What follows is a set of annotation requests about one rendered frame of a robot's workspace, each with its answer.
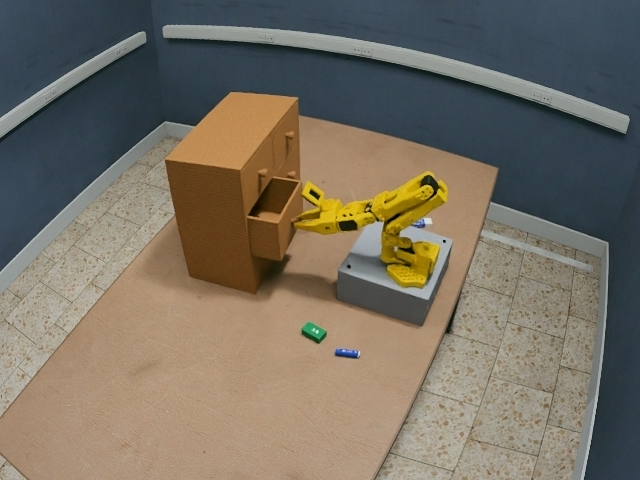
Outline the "green 9v battery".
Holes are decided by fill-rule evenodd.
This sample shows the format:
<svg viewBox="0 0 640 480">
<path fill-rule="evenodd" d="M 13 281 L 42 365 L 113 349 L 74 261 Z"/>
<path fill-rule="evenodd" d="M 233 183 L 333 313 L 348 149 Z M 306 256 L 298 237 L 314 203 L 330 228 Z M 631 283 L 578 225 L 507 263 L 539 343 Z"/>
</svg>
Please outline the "green 9v battery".
<svg viewBox="0 0 640 480">
<path fill-rule="evenodd" d="M 301 334 L 320 344 L 326 337 L 327 331 L 308 321 L 302 328 Z"/>
</svg>

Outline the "brown chest of drawers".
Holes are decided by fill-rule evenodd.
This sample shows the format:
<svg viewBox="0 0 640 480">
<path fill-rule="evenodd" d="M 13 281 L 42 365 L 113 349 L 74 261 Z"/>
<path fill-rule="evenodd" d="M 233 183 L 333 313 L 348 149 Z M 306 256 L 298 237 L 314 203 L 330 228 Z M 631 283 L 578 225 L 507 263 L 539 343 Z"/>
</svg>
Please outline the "brown chest of drawers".
<svg viewBox="0 0 640 480">
<path fill-rule="evenodd" d="M 189 276 L 257 294 L 247 215 L 275 170 L 273 130 L 298 98 L 230 92 L 165 158 Z M 270 135 L 274 173 L 246 214 L 242 170 Z"/>
</svg>

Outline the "blue and white eraser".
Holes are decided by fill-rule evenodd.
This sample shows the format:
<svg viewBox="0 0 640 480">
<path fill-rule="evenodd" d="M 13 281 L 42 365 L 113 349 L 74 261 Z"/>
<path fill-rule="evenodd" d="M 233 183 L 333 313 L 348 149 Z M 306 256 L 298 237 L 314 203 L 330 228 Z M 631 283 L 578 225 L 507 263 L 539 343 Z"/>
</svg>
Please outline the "blue and white eraser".
<svg viewBox="0 0 640 480">
<path fill-rule="evenodd" d="M 432 228 L 432 220 L 431 218 L 422 218 L 420 221 L 412 224 L 411 226 L 417 228 Z"/>
</svg>

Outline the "blue cylindrical battery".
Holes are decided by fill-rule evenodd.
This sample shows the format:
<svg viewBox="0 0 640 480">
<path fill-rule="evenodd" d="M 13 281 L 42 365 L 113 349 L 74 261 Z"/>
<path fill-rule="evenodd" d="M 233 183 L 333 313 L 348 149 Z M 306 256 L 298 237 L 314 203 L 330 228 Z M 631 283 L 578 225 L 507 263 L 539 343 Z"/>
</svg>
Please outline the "blue cylindrical battery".
<svg viewBox="0 0 640 480">
<path fill-rule="evenodd" d="M 359 358 L 360 351 L 336 348 L 335 355 Z"/>
</svg>

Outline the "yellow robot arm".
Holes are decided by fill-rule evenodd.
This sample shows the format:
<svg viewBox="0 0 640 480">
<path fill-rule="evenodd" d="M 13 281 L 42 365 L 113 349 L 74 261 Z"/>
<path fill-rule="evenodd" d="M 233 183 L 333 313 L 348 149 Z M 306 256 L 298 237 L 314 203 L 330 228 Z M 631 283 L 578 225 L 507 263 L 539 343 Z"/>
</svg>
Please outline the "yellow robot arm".
<svg viewBox="0 0 640 480">
<path fill-rule="evenodd" d="M 410 238 L 400 237 L 400 233 L 446 202 L 447 186 L 441 180 L 437 182 L 433 173 L 425 172 L 390 193 L 385 191 L 375 196 L 374 200 L 346 204 L 336 215 L 336 223 L 340 232 L 344 233 L 359 231 L 363 225 L 373 224 L 378 219 L 384 222 L 381 260 L 412 264 L 411 267 L 388 265 L 386 274 L 400 287 L 416 286 L 423 289 L 438 245 L 427 241 L 412 243 Z M 398 247 L 396 252 L 395 246 Z"/>
</svg>

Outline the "wooden drawer front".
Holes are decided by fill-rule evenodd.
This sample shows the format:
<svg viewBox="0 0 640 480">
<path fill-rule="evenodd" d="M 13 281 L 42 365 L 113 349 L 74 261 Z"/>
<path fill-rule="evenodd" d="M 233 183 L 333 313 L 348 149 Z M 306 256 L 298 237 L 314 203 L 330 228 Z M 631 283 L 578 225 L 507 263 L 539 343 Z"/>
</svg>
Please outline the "wooden drawer front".
<svg viewBox="0 0 640 480">
<path fill-rule="evenodd" d="M 251 255 L 282 261 L 302 222 L 302 190 L 299 180 L 272 177 L 247 216 Z"/>
<path fill-rule="evenodd" d="M 246 214 L 274 173 L 270 135 L 242 170 Z"/>
<path fill-rule="evenodd" d="M 293 131 L 293 132 L 291 132 Z M 289 139 L 292 140 L 289 140 Z M 288 111 L 273 130 L 275 170 L 298 139 L 298 116 L 296 104 Z"/>
<path fill-rule="evenodd" d="M 253 263 L 256 290 L 258 290 L 258 288 L 259 288 L 259 286 L 260 286 L 265 274 L 267 273 L 272 261 L 273 260 L 271 260 L 271 259 L 258 257 L 258 256 L 252 256 L 252 263 Z"/>
<path fill-rule="evenodd" d="M 275 176 L 297 180 L 299 176 L 299 148 L 297 142 L 276 171 Z"/>
</svg>

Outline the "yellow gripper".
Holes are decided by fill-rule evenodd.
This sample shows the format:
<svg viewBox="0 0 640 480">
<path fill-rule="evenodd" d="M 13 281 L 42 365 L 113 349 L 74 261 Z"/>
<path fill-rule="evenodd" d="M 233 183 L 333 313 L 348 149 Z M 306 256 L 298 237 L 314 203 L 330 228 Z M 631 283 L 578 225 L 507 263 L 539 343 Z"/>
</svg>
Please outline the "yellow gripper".
<svg viewBox="0 0 640 480">
<path fill-rule="evenodd" d="M 301 196 L 318 208 L 300 214 L 298 217 L 302 220 L 315 220 L 295 223 L 295 228 L 322 235 L 339 233 L 336 215 L 343 209 L 342 203 L 340 200 L 335 202 L 334 199 L 328 199 L 325 202 L 324 195 L 324 192 L 309 181 L 306 183 Z"/>
</svg>

